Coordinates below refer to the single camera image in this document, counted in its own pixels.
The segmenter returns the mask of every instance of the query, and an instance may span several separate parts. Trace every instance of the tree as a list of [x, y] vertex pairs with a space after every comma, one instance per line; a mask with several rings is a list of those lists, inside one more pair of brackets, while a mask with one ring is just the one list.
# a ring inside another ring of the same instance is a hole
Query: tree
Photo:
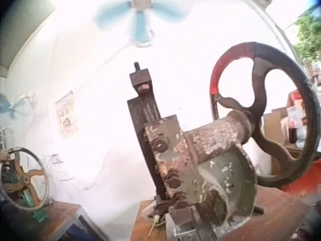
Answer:
[[321, 17], [305, 14], [295, 23], [299, 42], [294, 48], [304, 64], [321, 61]]

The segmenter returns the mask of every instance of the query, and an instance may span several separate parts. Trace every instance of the metal wheel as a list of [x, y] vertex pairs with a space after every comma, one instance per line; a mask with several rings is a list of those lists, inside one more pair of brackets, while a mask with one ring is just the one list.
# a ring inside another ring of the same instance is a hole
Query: metal wheel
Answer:
[[[253, 60], [252, 86], [254, 103], [250, 107], [243, 107], [238, 101], [230, 97], [223, 97], [219, 93], [218, 83], [224, 69], [234, 60], [251, 58]], [[307, 134], [304, 149], [297, 159], [292, 158], [287, 149], [279, 143], [264, 137], [260, 128], [260, 120], [266, 108], [265, 77], [272, 69], [285, 72], [296, 85], [305, 103], [307, 120]], [[257, 175], [258, 184], [266, 187], [279, 187], [293, 182], [301, 177], [313, 162], [313, 157], [319, 143], [320, 109], [315, 92], [305, 73], [292, 59], [281, 51], [265, 44], [246, 42], [235, 45], [227, 50], [217, 61], [211, 77], [210, 96], [212, 114], [219, 119], [217, 103], [225, 108], [244, 111], [249, 114], [255, 124], [253, 139], [266, 153], [274, 156], [281, 165], [278, 175]]]
[[[20, 166], [20, 154], [19, 152], [24, 152], [29, 154], [30, 156], [32, 156], [40, 165], [41, 170], [38, 169], [33, 169], [28, 171], [27, 173], [25, 173], [22, 169], [22, 167]], [[25, 149], [23, 147], [17, 147], [17, 148], [12, 148], [8, 150], [9, 154], [14, 154], [15, 155], [15, 159], [12, 160], [13, 166], [19, 176], [19, 181], [16, 184], [12, 184], [12, 183], [3, 183], [2, 180], [2, 171], [3, 171], [3, 164], [0, 164], [0, 189], [1, 192], [3, 193], [5, 199], [12, 204], [14, 207], [18, 208], [18, 209], [22, 209], [25, 211], [36, 211], [39, 210], [40, 208], [42, 208], [48, 199], [48, 195], [49, 195], [49, 178], [48, 175], [45, 171], [45, 168], [42, 164], [42, 162], [39, 160], [39, 158], [32, 153], [31, 151], [29, 151], [28, 149]], [[39, 199], [37, 192], [35, 190], [35, 187], [33, 186], [33, 184], [31, 183], [31, 177], [33, 176], [44, 176], [45, 177], [45, 181], [46, 181], [46, 190], [45, 190], [45, 196], [42, 200]], [[17, 191], [20, 191], [24, 188], [27, 188], [33, 198], [33, 202], [35, 204], [34, 207], [25, 207], [25, 206], [21, 206], [20, 204], [16, 203], [14, 200], [12, 200], [8, 193], [14, 193]]]

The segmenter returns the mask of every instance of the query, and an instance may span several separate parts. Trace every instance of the table leg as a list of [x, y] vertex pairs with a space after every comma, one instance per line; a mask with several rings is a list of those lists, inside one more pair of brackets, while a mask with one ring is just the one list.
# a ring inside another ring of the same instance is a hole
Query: table leg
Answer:
[[78, 220], [93, 235], [97, 241], [110, 241], [110, 239], [91, 221], [85, 211], [79, 210]]

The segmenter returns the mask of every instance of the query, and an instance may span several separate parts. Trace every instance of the red paint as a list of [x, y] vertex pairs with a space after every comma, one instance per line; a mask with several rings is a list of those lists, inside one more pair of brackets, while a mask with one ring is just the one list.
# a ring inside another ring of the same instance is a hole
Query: red paint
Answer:
[[210, 94], [219, 93], [219, 80], [224, 69], [234, 60], [254, 57], [254, 42], [241, 43], [228, 49], [216, 62], [211, 76]]
[[321, 185], [321, 159], [315, 161], [301, 178], [283, 186], [282, 190], [290, 194], [305, 196], [317, 193], [318, 185]]

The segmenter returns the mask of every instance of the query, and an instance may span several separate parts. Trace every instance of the machine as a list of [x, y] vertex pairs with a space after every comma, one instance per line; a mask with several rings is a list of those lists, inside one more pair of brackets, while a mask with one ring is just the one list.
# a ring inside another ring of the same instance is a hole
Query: machine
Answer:
[[[16, 211], [33, 212], [33, 218], [42, 223], [47, 220], [48, 214], [43, 208], [48, 201], [49, 195], [49, 178], [39, 158], [30, 150], [18, 147], [8, 149], [8, 153], [12, 159], [0, 163], [0, 191], [9, 205], [17, 208]], [[33, 169], [24, 172], [21, 166], [20, 153], [25, 153], [37, 161], [41, 169]], [[34, 176], [44, 176], [45, 179], [45, 195], [42, 200], [31, 182]]]
[[[243, 107], [219, 93], [224, 69], [234, 60], [253, 60], [254, 103]], [[242, 226], [252, 215], [256, 185], [280, 187], [307, 170], [319, 143], [320, 110], [316, 94], [302, 69], [287, 55], [265, 44], [241, 43], [216, 63], [210, 85], [213, 122], [183, 132], [176, 115], [161, 117], [148, 69], [130, 74], [138, 97], [128, 101], [137, 138], [156, 187], [154, 203], [143, 215], [155, 224], [166, 221], [169, 241], [218, 240]], [[280, 144], [261, 132], [266, 108], [265, 77], [284, 71], [295, 83], [306, 106], [307, 135], [301, 155], [294, 159]], [[231, 112], [219, 118], [217, 103]], [[281, 166], [278, 175], [256, 174], [242, 145], [252, 137]]]

